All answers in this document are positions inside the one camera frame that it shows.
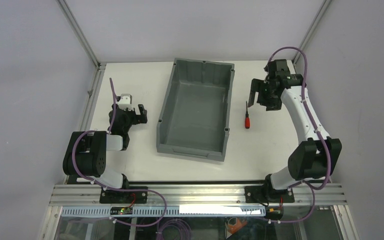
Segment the aluminium mounting rail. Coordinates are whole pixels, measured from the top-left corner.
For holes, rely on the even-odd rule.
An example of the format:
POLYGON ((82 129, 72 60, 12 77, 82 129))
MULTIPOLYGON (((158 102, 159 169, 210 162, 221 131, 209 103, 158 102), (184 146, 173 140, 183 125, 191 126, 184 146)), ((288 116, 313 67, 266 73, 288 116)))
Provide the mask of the aluminium mounting rail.
MULTIPOLYGON (((178 205, 250 205, 246 203, 247 184, 152 184, 148 186, 145 206, 178 205)), ((49 206, 99 206, 102 188, 97 185, 55 185, 49 206)), ((295 202, 286 206, 309 206, 315 200, 317 206, 347 205, 347 199, 340 184, 330 183, 312 195, 311 189, 299 185, 292 189, 295 202)))

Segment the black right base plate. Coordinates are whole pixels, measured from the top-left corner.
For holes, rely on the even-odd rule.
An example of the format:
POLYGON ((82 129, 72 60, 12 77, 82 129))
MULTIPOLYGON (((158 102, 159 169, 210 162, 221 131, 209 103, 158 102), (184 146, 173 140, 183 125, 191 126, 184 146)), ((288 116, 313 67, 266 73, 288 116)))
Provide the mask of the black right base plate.
POLYGON ((246 203, 294 203, 295 197, 292 191, 275 190, 268 185, 248 185, 244 187, 246 203))

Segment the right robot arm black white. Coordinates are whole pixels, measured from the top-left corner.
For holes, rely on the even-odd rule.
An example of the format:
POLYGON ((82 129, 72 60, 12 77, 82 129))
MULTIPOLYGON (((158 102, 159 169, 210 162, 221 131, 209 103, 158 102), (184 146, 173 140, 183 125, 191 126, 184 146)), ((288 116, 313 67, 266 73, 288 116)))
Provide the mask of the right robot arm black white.
POLYGON ((295 127, 298 146, 289 156, 286 167, 265 177, 261 194, 275 201, 292 187, 320 178, 322 184, 312 189, 322 189, 333 173, 342 143, 332 138, 320 123, 307 96, 303 75, 292 74, 285 59, 268 62, 264 71, 265 79, 252 79, 246 106, 250 108, 258 103, 267 111, 285 106, 295 127))

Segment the orange object below table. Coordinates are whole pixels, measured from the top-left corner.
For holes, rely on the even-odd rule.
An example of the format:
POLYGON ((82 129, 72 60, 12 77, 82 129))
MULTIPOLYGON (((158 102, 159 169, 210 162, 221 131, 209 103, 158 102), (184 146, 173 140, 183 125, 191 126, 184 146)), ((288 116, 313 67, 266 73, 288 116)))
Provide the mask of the orange object below table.
POLYGON ((235 234, 240 229, 248 224, 247 220, 243 217, 231 217, 225 222, 226 236, 235 234))

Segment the grey plastic storage bin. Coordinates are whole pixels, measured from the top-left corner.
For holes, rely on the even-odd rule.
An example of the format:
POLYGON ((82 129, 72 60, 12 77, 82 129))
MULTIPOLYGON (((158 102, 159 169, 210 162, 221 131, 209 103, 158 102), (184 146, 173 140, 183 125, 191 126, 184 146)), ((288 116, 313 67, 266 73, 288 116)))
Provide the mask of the grey plastic storage bin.
POLYGON ((156 124, 158 153, 223 162, 235 65, 175 58, 156 124))

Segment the right aluminium frame post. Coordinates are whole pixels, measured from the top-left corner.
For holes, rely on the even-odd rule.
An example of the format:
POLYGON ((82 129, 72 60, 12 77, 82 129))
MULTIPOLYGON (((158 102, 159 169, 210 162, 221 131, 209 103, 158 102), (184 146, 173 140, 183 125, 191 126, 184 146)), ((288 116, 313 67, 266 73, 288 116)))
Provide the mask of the right aluminium frame post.
POLYGON ((302 39, 299 48, 302 51, 305 51, 305 49, 310 44, 316 30, 318 29, 320 23, 322 22, 325 14, 327 13, 330 5, 332 4, 332 0, 323 0, 322 4, 320 5, 315 17, 313 18, 307 32, 304 35, 304 38, 302 39))

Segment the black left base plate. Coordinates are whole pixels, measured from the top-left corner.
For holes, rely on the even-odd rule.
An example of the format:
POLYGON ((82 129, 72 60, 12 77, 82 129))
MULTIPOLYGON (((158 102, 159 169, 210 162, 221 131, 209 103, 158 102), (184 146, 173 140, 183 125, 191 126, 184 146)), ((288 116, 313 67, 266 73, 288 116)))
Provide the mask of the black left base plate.
POLYGON ((148 199, 148 187, 137 186, 134 187, 132 192, 115 191, 115 190, 101 190, 99 197, 100 204, 146 204, 148 199))

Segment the aluminium frame post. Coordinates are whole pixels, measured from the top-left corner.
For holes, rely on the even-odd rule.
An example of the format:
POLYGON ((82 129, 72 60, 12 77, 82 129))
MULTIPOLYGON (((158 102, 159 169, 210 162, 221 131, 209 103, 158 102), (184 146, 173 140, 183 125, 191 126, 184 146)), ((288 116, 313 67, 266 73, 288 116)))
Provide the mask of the aluminium frame post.
POLYGON ((80 42, 80 45, 86 52, 87 56, 91 60, 92 64, 96 69, 99 69, 100 62, 98 58, 96 57, 91 45, 89 44, 84 32, 81 29, 81 26, 79 25, 78 21, 76 20, 76 17, 74 16, 68 2, 66 0, 56 0, 58 3, 62 13, 64 14, 65 18, 67 19, 70 27, 72 28, 74 35, 77 37, 77 39, 80 42))
POLYGON ((315 17, 313 18, 307 32, 304 35, 304 38, 302 39, 299 48, 302 51, 305 51, 305 49, 310 44, 316 30, 318 29, 320 23, 322 22, 325 14, 327 13, 330 5, 332 4, 332 0, 323 0, 322 4, 320 5, 315 17))

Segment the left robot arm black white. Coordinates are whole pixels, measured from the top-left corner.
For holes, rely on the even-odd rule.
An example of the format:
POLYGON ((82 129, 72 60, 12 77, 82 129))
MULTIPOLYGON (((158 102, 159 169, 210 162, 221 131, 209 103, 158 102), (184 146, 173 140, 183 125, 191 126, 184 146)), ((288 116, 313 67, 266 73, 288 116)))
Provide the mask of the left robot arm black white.
POLYGON ((130 188, 125 174, 107 167, 107 152, 127 150, 132 126, 146 124, 147 113, 143 104, 136 109, 120 108, 114 105, 108 113, 110 126, 107 130, 74 131, 62 162, 67 176, 83 178, 106 189, 130 188))

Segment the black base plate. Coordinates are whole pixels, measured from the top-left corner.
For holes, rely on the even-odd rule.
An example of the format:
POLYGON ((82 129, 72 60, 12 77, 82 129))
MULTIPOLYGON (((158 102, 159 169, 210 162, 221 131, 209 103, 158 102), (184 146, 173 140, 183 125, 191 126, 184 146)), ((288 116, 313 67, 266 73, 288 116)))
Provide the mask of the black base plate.
POLYGON ((244 187, 246 203, 294 203, 295 197, 292 191, 275 190, 268 185, 248 185, 244 187))
POLYGON ((148 187, 137 186, 134 187, 132 192, 115 191, 115 190, 101 190, 99 197, 100 204, 146 204, 148 199, 148 187))

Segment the red handled screwdriver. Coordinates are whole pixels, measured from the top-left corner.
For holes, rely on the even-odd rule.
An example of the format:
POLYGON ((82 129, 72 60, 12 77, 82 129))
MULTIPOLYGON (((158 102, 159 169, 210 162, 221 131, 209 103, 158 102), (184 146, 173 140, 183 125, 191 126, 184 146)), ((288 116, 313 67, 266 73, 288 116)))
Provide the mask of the red handled screwdriver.
POLYGON ((249 117, 249 111, 248 111, 248 102, 245 102, 245 120, 244 120, 244 127, 246 129, 249 129, 251 127, 250 117, 249 117))

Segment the left aluminium frame post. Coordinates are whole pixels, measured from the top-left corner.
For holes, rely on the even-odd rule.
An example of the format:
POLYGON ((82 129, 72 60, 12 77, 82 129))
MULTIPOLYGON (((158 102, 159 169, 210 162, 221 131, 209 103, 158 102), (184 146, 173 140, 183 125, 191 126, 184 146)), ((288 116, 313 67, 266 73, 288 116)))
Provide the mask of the left aluminium frame post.
POLYGON ((86 52, 87 56, 91 60, 92 64, 96 69, 99 69, 100 62, 98 58, 96 57, 91 45, 89 44, 84 32, 81 29, 81 26, 79 25, 78 21, 76 20, 76 17, 74 16, 68 2, 66 0, 56 0, 58 3, 62 13, 64 14, 65 18, 67 19, 70 27, 72 28, 74 35, 77 37, 77 39, 80 42, 80 45, 86 52))

